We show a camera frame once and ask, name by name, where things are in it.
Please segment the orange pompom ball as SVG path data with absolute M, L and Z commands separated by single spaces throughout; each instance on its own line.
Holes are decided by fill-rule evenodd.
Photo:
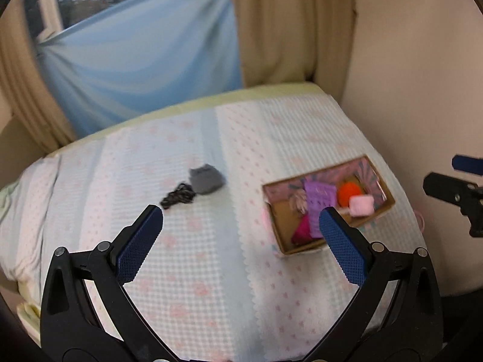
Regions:
M 352 197 L 363 194 L 364 190 L 360 184 L 354 181 L 342 182 L 337 188 L 337 203 L 340 207 L 346 208 Z

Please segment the magenta cloth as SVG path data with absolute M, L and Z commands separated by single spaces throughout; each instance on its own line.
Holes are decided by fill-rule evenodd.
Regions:
M 291 243 L 295 246 L 302 246 L 321 239 L 322 237 L 313 237 L 310 234 L 309 215 L 306 213 L 300 218 L 300 222 L 291 236 Z

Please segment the purple patterned cloth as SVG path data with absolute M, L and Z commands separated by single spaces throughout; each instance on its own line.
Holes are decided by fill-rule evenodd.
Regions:
M 310 234 L 313 237 L 322 237 L 319 227 L 320 212 L 327 207 L 337 206 L 337 187 L 319 181 L 306 181 L 304 187 L 307 196 Z

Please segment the beige patterned sock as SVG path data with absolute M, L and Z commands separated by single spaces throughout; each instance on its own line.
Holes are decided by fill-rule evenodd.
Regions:
M 308 211 L 307 196 L 304 189 L 296 190 L 289 198 L 289 207 L 292 212 L 305 215 Z

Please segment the checkered bed cover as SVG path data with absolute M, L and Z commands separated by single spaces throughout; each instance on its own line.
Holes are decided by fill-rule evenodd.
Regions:
M 165 213 L 163 231 L 126 291 L 155 332 L 194 360 L 295 360 L 352 298 L 329 249 L 283 257 L 265 184 L 367 155 L 395 205 L 363 226 L 411 252 L 424 243 L 382 156 L 322 93 L 247 100 L 157 117 L 40 159 L 1 192 L 1 268 L 39 302 L 53 252 L 113 240 L 193 167 L 225 186 Z

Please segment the open cardboard box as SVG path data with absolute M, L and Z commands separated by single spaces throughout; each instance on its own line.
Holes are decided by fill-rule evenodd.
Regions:
M 395 204 L 387 184 L 367 155 L 262 187 L 281 255 L 314 252 L 325 244 L 318 225 L 333 207 L 353 227 L 362 226 Z

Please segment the black scrunchie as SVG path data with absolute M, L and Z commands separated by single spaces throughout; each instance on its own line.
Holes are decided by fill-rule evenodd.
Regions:
M 168 210 L 176 204 L 191 204 L 196 196 L 197 193 L 191 185 L 181 182 L 160 201 L 160 205 L 164 210 Z

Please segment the grey folded sock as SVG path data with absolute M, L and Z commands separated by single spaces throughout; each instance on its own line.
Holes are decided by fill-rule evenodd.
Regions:
M 214 166 L 204 164 L 189 170 L 189 181 L 197 195 L 209 195 L 225 185 L 223 174 Z

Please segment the left beige curtain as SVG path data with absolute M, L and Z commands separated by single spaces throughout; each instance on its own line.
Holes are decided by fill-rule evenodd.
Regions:
M 46 153 L 77 140 L 38 68 L 23 0 L 11 0 L 1 16 L 1 93 L 13 116 Z

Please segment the beige curtain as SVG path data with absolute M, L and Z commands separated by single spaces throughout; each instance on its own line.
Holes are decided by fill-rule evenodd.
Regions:
M 1 16 L 1 93 L 13 116 L 46 153 L 77 140 L 38 68 L 23 0 L 11 0 Z
M 232 3 L 245 86 L 311 82 L 341 98 L 354 40 L 355 0 Z

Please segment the right beige curtain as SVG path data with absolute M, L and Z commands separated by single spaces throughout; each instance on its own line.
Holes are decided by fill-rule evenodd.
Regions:
M 232 3 L 245 86 L 311 82 L 341 98 L 354 40 L 355 0 Z

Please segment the light blue hanging sheet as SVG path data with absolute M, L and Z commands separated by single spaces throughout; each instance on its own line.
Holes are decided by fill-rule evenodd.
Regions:
M 38 51 L 47 87 L 80 137 L 242 87 L 231 0 L 127 0 Z

